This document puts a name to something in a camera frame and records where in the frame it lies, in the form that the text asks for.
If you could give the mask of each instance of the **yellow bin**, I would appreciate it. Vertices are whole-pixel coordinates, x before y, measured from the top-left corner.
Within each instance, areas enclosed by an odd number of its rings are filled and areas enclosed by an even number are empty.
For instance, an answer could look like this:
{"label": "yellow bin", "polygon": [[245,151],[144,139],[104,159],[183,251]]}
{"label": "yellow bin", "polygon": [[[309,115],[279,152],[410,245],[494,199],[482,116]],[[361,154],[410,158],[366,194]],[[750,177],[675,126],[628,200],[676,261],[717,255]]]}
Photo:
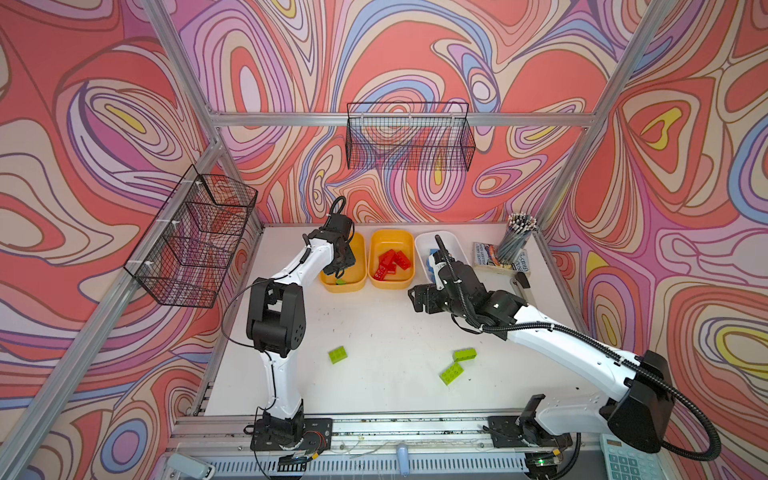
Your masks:
{"label": "yellow bin", "polygon": [[355,233],[352,237],[352,241],[349,242],[349,246],[352,247],[352,253],[355,256],[355,264],[346,269],[341,276],[341,280],[346,283],[344,285],[336,285],[336,278],[333,275],[326,275],[320,272],[320,281],[323,282],[323,286],[332,293],[347,293],[356,292],[366,285],[366,241],[362,238],[362,235]]}
{"label": "yellow bin", "polygon": [[[403,270],[397,267],[397,273],[387,275],[384,280],[373,278],[379,269],[379,255],[387,250],[393,249],[395,252],[401,250],[411,262],[411,268]],[[378,230],[371,236],[371,251],[368,257],[368,275],[371,277],[371,283],[377,288],[388,290],[402,290],[408,288],[413,281],[416,272],[413,248],[413,235],[405,230]]]}

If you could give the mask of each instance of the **lime green brick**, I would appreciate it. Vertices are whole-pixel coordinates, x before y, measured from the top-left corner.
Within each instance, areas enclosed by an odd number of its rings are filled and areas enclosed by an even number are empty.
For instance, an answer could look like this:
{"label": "lime green brick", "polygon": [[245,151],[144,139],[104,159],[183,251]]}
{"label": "lime green brick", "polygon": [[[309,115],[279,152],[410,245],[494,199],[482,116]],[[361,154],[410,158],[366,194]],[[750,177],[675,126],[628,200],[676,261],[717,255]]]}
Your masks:
{"label": "lime green brick", "polygon": [[463,362],[464,360],[472,360],[477,355],[478,355],[478,353],[475,351],[475,349],[456,350],[453,353],[453,361],[454,362]]}
{"label": "lime green brick", "polygon": [[446,371],[440,374],[440,379],[442,380],[443,383],[445,383],[446,385],[449,385],[451,382],[456,380],[456,377],[461,375],[463,372],[464,372],[464,369],[462,368],[462,366],[459,365],[458,363],[454,363],[453,365],[448,367]]}
{"label": "lime green brick", "polygon": [[343,346],[328,352],[328,356],[331,357],[331,363],[341,362],[346,358],[346,350]]}

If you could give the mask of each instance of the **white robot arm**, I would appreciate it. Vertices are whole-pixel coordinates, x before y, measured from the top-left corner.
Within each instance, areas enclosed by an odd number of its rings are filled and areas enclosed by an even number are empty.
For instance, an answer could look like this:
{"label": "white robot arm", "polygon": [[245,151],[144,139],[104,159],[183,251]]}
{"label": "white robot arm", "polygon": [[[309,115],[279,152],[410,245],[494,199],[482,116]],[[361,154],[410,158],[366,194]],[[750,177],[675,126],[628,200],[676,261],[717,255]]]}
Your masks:
{"label": "white robot arm", "polygon": [[321,270],[341,277],[355,264],[349,247],[354,223],[341,214],[345,204],[345,197],[336,198],[324,225],[304,235],[302,251],[280,272],[250,287],[246,334],[260,352],[271,398],[254,429],[281,446],[297,445],[305,433],[295,352],[306,332],[303,286]]}
{"label": "white robot arm", "polygon": [[[662,447],[698,461],[720,454],[720,438],[712,422],[671,385],[667,360],[648,350],[642,356],[600,343],[552,320],[522,298],[497,290],[488,292],[474,270],[454,260],[439,236],[438,252],[430,259],[435,283],[408,291],[417,312],[448,312],[463,317],[473,333],[491,333],[525,345],[573,370],[595,384],[599,396],[547,399],[532,396],[518,419],[520,437],[537,443],[546,434],[613,433],[643,452]],[[710,439],[705,452],[689,452],[664,441],[675,401],[688,408]]]}

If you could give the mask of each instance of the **colorful patterned wall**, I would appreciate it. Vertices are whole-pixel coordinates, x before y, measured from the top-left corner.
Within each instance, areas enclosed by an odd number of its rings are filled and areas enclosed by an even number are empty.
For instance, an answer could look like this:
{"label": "colorful patterned wall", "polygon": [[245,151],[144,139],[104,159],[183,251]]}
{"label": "colorful patterned wall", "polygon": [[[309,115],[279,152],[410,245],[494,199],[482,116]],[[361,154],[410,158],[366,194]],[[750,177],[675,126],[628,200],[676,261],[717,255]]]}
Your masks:
{"label": "colorful patterned wall", "polygon": [[168,2],[218,111],[346,111],[464,98],[473,111],[591,111],[632,36],[635,0]]}
{"label": "colorful patterned wall", "polygon": [[[0,440],[207,146],[140,2],[76,4],[0,2]],[[138,294],[25,478],[147,478],[220,310]]]}
{"label": "colorful patterned wall", "polygon": [[469,172],[350,170],[345,127],[269,127],[263,134],[231,127],[225,139],[245,181],[263,192],[257,209],[264,223],[323,222],[339,195],[357,222],[494,221],[537,209],[579,129],[486,131],[475,135],[485,145]]}
{"label": "colorful patterned wall", "polygon": [[[679,2],[547,232],[598,339],[670,362],[723,454],[683,478],[768,478],[768,4]],[[667,431],[704,449],[684,409]]]}
{"label": "colorful patterned wall", "polygon": [[[462,99],[476,112],[592,111],[644,2],[191,1],[172,7],[218,111],[346,111],[348,101]],[[349,171],[345,128],[223,130],[267,223],[500,220],[536,208],[578,136],[477,127],[471,170]]]}

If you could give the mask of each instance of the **wire mesh basket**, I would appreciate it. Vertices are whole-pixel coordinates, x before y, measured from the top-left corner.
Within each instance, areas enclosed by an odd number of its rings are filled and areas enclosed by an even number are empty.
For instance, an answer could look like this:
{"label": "wire mesh basket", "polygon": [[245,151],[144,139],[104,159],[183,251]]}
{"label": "wire mesh basket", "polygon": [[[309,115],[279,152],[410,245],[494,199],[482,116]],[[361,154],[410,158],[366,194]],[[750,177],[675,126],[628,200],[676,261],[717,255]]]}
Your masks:
{"label": "wire mesh basket", "polygon": [[160,305],[211,308],[257,194],[225,175],[198,174],[140,266],[126,270]]}
{"label": "wire mesh basket", "polygon": [[346,109],[350,169],[469,170],[475,138],[465,102],[362,101]]}

